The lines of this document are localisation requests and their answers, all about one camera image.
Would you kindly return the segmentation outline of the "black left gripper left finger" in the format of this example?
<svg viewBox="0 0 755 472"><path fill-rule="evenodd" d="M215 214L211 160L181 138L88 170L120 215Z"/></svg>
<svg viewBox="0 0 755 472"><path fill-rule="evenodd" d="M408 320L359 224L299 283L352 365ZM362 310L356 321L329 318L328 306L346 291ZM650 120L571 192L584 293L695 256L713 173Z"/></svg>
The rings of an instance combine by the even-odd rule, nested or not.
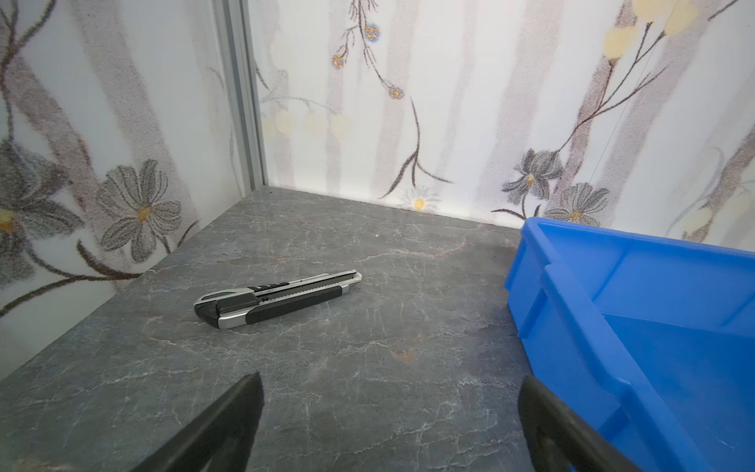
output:
<svg viewBox="0 0 755 472"><path fill-rule="evenodd" d="M244 376L135 469L244 471L264 406L261 375Z"/></svg>

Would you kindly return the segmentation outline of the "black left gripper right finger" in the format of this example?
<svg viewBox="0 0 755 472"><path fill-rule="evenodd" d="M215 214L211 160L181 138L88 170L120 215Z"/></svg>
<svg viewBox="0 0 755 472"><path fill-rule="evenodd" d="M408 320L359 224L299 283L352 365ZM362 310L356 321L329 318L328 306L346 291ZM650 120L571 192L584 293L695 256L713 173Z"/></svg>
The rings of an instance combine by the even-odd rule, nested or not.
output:
<svg viewBox="0 0 755 472"><path fill-rule="evenodd" d="M524 378L517 407L536 471L639 469L536 378Z"/></svg>

